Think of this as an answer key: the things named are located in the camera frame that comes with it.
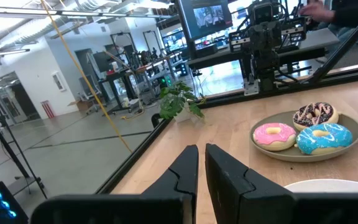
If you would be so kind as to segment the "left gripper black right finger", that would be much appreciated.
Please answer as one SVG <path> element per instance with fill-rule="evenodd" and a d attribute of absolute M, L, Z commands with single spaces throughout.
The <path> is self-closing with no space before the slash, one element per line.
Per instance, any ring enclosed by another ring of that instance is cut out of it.
<path fill-rule="evenodd" d="M 215 144 L 207 144 L 208 190 L 218 224 L 290 224 L 293 194 L 247 167 Z"/>

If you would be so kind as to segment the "large pink glazed donut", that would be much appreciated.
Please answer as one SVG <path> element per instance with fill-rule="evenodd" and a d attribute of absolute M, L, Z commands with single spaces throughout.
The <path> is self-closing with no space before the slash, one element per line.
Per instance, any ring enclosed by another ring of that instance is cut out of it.
<path fill-rule="evenodd" d="M 295 144 L 296 131 L 284 123 L 266 123 L 254 130 L 252 138 L 262 149 L 282 151 Z"/>

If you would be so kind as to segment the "large chocolate pink-drizzled donut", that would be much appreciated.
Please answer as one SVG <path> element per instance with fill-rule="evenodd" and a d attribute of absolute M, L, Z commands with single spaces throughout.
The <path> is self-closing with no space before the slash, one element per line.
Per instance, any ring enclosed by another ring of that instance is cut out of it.
<path fill-rule="evenodd" d="M 309 103 L 296 111 L 292 120 L 294 127 L 302 131 L 318 124 L 337 123 L 339 112 L 334 106 L 326 102 Z"/>

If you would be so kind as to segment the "large blue white-drizzled donut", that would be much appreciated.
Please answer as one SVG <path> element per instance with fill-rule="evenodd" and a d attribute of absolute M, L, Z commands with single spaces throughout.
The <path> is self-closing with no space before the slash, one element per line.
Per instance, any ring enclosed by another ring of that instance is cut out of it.
<path fill-rule="evenodd" d="M 352 144 L 352 133 L 335 123 L 305 128 L 296 137 L 296 147 L 307 155 L 328 154 Z"/>

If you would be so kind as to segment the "black computer monitor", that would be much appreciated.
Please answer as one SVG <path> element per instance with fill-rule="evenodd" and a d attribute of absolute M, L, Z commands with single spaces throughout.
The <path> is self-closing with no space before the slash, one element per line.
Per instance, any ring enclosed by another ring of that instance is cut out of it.
<path fill-rule="evenodd" d="M 176 0 L 182 27 L 190 40 L 200 39 L 232 26 L 228 0 Z"/>

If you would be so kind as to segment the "grey-green round plate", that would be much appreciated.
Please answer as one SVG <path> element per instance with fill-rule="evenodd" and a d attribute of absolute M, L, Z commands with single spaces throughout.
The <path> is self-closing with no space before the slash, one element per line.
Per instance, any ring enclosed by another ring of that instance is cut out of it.
<path fill-rule="evenodd" d="M 295 111 L 286 111 L 286 112 L 271 115 L 271 116 L 266 117 L 266 118 L 260 120 L 259 122 L 257 122 L 251 128 L 251 130 L 249 132 L 251 143 L 261 153 L 263 153 L 269 157 L 281 160 L 281 161 L 319 162 L 319 161 L 325 161 L 328 159 L 332 159 L 332 158 L 335 158 L 337 156 L 347 153 L 348 151 L 355 148 L 355 146 L 358 142 L 358 122 L 354 118 L 351 118 L 349 115 L 340 114 L 338 124 L 346 127 L 352 133 L 352 144 L 350 144 L 349 146 L 344 147 L 342 149 L 339 149 L 337 151 L 329 152 L 327 154 L 306 155 L 306 154 L 302 154 L 301 151 L 297 147 L 294 147 L 294 146 L 292 146 L 286 150 L 283 150 L 283 151 L 267 151 L 255 143 L 255 141 L 253 140 L 253 133 L 256 128 L 258 128 L 259 126 L 261 126 L 265 123 L 284 123 L 284 124 L 287 124 L 287 125 L 291 126 L 292 128 L 294 128 L 296 133 L 298 134 L 299 131 L 295 128 L 295 126 L 293 125 L 293 121 L 292 121 L 292 117 L 294 114 L 295 114 Z"/>

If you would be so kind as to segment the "potted green plant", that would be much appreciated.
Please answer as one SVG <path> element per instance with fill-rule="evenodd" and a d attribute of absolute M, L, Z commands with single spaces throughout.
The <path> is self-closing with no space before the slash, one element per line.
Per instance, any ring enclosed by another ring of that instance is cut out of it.
<path fill-rule="evenodd" d="M 200 105 L 206 103 L 203 93 L 197 97 L 194 89 L 183 81 L 177 81 L 172 86 L 164 87 L 160 94 L 160 112 L 163 119 L 175 119 L 181 122 L 195 116 L 198 119 L 204 118 Z"/>

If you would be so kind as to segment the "person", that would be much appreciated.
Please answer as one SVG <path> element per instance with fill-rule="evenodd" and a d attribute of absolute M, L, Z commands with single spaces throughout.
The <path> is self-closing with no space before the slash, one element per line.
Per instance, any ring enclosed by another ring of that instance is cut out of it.
<path fill-rule="evenodd" d="M 318 22 L 318 29 L 328 28 L 340 41 L 345 41 L 348 37 L 350 37 L 355 28 L 358 26 L 358 2 L 329 10 L 335 11 L 333 21 Z"/>

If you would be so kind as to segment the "white round plate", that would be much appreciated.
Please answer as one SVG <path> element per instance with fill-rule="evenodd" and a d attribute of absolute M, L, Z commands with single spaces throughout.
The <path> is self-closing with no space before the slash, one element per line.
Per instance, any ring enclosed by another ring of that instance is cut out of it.
<path fill-rule="evenodd" d="M 312 179 L 295 182 L 285 186 L 296 193 L 358 193 L 358 182 L 341 179 Z"/>

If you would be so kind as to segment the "grey office chair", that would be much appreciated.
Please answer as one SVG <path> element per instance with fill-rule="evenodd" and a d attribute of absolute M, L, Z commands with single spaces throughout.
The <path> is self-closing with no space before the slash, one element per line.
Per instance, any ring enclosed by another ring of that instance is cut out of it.
<path fill-rule="evenodd" d="M 94 90 L 97 96 L 101 94 L 99 88 L 95 85 L 93 77 L 91 75 L 86 76 L 87 80 L 89 81 L 90 86 L 86 83 L 84 78 L 79 78 L 79 82 L 82 87 L 82 91 L 78 92 L 78 95 L 82 102 L 88 105 L 88 109 L 86 110 L 86 114 L 89 115 L 92 112 L 98 112 L 100 106 L 96 101 L 95 96 L 91 92 L 91 88 Z"/>

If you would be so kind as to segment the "black tripod stand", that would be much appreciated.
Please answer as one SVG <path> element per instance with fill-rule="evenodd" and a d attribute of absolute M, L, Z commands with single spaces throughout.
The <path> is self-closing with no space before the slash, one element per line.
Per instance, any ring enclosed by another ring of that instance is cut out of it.
<path fill-rule="evenodd" d="M 25 157 L 21 147 L 19 146 L 18 142 L 16 141 L 10 127 L 7 125 L 5 117 L 0 113 L 0 123 L 2 124 L 2 126 L 4 126 L 8 133 L 11 135 L 12 141 L 8 142 L 6 140 L 6 138 L 4 137 L 4 135 L 2 134 L 2 132 L 0 131 L 0 142 L 3 145 L 3 148 L 6 150 L 6 152 L 9 154 L 9 157 L 11 158 L 11 160 L 16 164 L 17 168 L 20 170 L 20 172 L 22 173 L 22 176 L 16 178 L 16 181 L 11 185 L 12 186 L 16 186 L 16 184 L 18 184 L 20 181 L 25 181 L 27 184 L 26 186 L 24 186 L 24 188 L 29 187 L 31 183 L 36 182 L 37 185 L 39 186 L 43 196 L 45 197 L 45 199 L 47 199 L 47 195 L 44 191 L 44 185 L 41 182 L 41 178 L 37 177 L 34 173 L 34 171 L 32 170 L 27 158 Z M 24 168 L 22 162 L 18 159 L 16 153 L 13 151 L 13 149 L 10 146 L 10 143 L 14 142 L 17 149 L 19 150 L 24 162 L 26 163 L 30 173 L 32 174 L 32 177 L 30 177 L 30 175 L 27 172 L 27 169 Z"/>

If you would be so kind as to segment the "long ceiling light strip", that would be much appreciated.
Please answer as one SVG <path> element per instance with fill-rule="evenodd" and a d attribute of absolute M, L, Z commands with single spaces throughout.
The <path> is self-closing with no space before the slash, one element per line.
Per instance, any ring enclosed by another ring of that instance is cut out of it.
<path fill-rule="evenodd" d="M 153 19 L 170 19 L 172 16 L 155 14 L 117 14 L 110 12 L 62 11 L 45 9 L 26 9 L 16 7 L 0 7 L 0 17 L 41 18 L 51 16 L 66 17 L 139 17 Z"/>

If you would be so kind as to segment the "short ceiling light strip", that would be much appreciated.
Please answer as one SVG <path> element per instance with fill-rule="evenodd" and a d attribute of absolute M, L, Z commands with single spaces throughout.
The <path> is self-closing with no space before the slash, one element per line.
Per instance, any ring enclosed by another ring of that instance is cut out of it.
<path fill-rule="evenodd" d="M 0 52 L 0 56 L 21 54 L 21 53 L 29 52 L 29 51 L 30 51 L 30 49 L 20 49 L 20 50 L 12 50 L 12 51 L 7 51 L 7 52 Z"/>

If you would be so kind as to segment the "black curved corner bracket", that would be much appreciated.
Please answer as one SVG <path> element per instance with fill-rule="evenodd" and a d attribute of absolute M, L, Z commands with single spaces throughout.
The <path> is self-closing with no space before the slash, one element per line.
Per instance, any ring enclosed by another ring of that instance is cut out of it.
<path fill-rule="evenodd" d="M 151 117 L 152 126 L 156 128 L 160 124 L 161 120 L 162 118 L 159 113 L 153 114 Z"/>

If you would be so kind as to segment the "framed wall picture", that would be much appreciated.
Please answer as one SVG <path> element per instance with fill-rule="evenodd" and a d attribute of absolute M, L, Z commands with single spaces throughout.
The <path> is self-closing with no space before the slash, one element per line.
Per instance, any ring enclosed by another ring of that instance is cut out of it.
<path fill-rule="evenodd" d="M 58 72 L 52 73 L 51 76 L 59 91 L 67 90 Z"/>

